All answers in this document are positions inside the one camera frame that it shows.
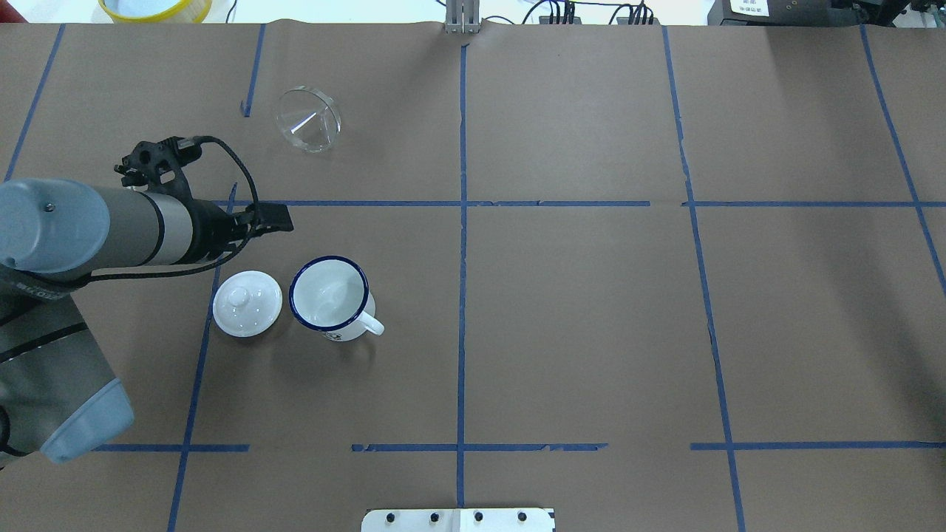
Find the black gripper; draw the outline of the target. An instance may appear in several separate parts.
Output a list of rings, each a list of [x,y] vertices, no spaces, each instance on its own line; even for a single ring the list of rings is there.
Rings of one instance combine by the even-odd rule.
[[[294,224],[287,205],[248,205],[246,209],[228,213],[210,201],[188,204],[192,238],[188,262],[213,262],[249,242],[251,236],[265,233],[293,232]]]

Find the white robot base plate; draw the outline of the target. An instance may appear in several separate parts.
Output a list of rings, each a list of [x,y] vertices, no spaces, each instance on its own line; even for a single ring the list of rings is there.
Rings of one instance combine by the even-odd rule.
[[[555,531],[553,509],[419,508],[374,509],[361,531]]]

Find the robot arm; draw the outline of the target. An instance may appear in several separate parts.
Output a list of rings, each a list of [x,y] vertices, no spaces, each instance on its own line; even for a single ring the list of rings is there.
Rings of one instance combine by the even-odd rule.
[[[214,269],[244,239],[293,230],[286,205],[216,203],[74,180],[2,185],[2,465],[41,452],[65,463],[135,415],[73,293],[133,269]]]

